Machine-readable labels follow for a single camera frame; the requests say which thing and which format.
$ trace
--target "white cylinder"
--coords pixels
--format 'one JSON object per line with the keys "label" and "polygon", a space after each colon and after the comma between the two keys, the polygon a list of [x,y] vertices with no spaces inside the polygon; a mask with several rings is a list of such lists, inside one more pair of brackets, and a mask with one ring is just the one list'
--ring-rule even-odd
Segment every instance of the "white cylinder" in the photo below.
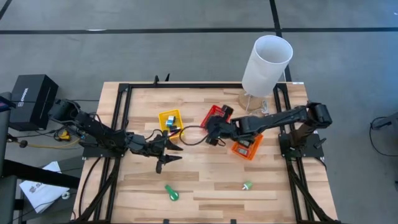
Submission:
{"label": "white cylinder", "polygon": [[292,57],[293,48],[286,40],[274,35],[258,38],[244,71],[244,90],[256,97],[270,94]]}

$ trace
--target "logo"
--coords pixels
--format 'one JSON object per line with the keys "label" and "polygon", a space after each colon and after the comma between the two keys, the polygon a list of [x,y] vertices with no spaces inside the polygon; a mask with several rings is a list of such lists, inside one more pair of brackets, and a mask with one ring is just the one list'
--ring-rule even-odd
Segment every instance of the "logo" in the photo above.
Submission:
{"label": "logo", "polygon": [[18,106],[23,106],[24,105],[25,96],[26,96],[26,93],[27,93],[28,90],[29,90],[29,88],[26,88],[24,90],[24,93],[22,94],[21,102],[18,103]]}

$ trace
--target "black metal frame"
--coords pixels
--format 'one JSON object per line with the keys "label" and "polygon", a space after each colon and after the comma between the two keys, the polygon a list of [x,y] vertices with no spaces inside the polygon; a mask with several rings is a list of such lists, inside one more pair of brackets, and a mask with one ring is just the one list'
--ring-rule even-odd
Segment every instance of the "black metal frame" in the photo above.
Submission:
{"label": "black metal frame", "polygon": [[[113,119],[112,119],[112,128],[113,129],[116,129],[116,123],[118,121],[118,114],[121,109],[121,98],[122,98],[122,94],[124,92],[126,92],[127,96],[126,96],[126,101],[125,101],[124,109],[123,109],[122,127],[121,128],[126,127],[126,125],[128,123],[127,115],[128,115],[129,106],[131,103],[132,90],[134,88],[242,88],[242,85],[240,83],[158,83],[158,81],[159,81],[159,78],[158,78],[158,76],[156,76],[154,83],[133,83],[133,84],[121,83],[121,84],[119,84],[118,95],[116,97],[116,104],[115,104],[114,114],[113,114]],[[277,112],[282,111],[282,106],[281,106],[280,99],[279,99],[279,90],[281,90],[283,93],[286,109],[287,110],[291,109],[291,105],[290,105],[290,101],[289,101],[289,94],[287,91],[287,85],[285,83],[278,83],[274,88],[274,98],[275,98]],[[294,124],[291,124],[290,130],[294,130],[294,129],[295,129]],[[285,126],[280,127],[280,132],[281,132],[281,134],[286,133]],[[108,173],[110,160],[111,160],[110,158],[105,159],[102,176],[101,176],[101,183],[99,185],[100,189],[103,189],[103,187],[109,183],[106,180],[106,174]],[[113,167],[114,170],[115,169],[117,171],[119,170],[120,160],[121,160],[120,157],[115,158],[115,165]],[[298,167],[298,176],[294,171],[292,161],[287,157],[285,158],[285,160],[286,160],[287,172],[289,174],[289,184],[290,184],[290,190],[292,193],[292,201],[293,201],[295,218],[296,218],[297,223],[318,223],[314,219],[313,211],[318,216],[320,216],[321,221],[319,223],[332,223],[333,220],[330,219],[329,217],[327,217],[326,214],[323,213],[323,210],[317,205],[316,201],[312,198],[312,196],[308,192],[308,186],[307,186],[307,181],[305,178],[305,172],[304,172],[302,158],[301,157],[296,158],[296,163],[297,163],[297,167]],[[111,184],[105,220],[99,220],[100,212],[101,212],[101,210],[100,210],[101,202],[100,202],[95,210],[94,221],[110,223],[110,220],[112,217],[112,211],[113,211],[114,196],[115,196],[115,192],[116,192],[116,184],[117,184],[117,178],[115,178],[113,180],[113,183]],[[300,189],[300,191],[303,193],[308,220],[302,219],[301,208],[300,208],[300,204],[299,204],[299,198],[297,195],[296,187],[298,187]]]}

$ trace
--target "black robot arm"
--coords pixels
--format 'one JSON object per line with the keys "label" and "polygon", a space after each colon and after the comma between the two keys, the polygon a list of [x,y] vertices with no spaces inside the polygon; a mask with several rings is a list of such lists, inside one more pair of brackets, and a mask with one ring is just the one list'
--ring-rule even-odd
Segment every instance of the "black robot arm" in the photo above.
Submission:
{"label": "black robot arm", "polygon": [[298,106],[292,110],[261,118],[243,116],[231,119],[230,122],[227,122],[226,118],[233,110],[226,105],[224,105],[223,109],[223,117],[212,116],[206,124],[206,129],[209,133],[206,142],[209,144],[217,145],[219,138],[229,138],[248,147],[254,142],[254,138],[266,129],[300,122],[303,125],[298,130],[290,133],[292,137],[291,146],[298,146],[314,130],[326,128],[332,122],[328,109],[320,103],[309,103],[307,106]]}
{"label": "black robot arm", "polygon": [[[99,117],[99,121],[95,119],[95,114],[82,111],[78,103],[70,100],[57,100],[49,115],[53,121],[65,126],[76,126],[85,136],[95,138],[94,147],[118,152],[120,155],[129,149],[133,154],[158,158],[156,165],[158,174],[162,171],[162,165],[182,158],[164,154],[165,148],[175,151],[183,150],[170,142],[167,131],[156,135],[151,141],[146,141],[140,134],[126,132],[123,129],[115,131],[107,127]],[[93,146],[92,142],[83,141],[80,144]]]}

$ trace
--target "green object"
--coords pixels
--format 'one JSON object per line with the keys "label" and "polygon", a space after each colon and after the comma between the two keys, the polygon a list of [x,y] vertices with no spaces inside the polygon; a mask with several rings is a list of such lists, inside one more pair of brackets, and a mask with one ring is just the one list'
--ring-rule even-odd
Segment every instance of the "green object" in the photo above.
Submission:
{"label": "green object", "polygon": [[178,200],[178,198],[179,198],[180,196],[179,196],[179,194],[178,194],[176,191],[174,191],[169,185],[166,185],[164,188],[166,188],[167,192],[168,192],[169,195],[170,195],[170,199],[171,199],[172,201]]}
{"label": "green object", "polygon": [[251,188],[252,186],[253,186],[253,183],[252,183],[252,182],[246,181],[246,182],[243,184],[242,190],[250,190],[250,188]]}

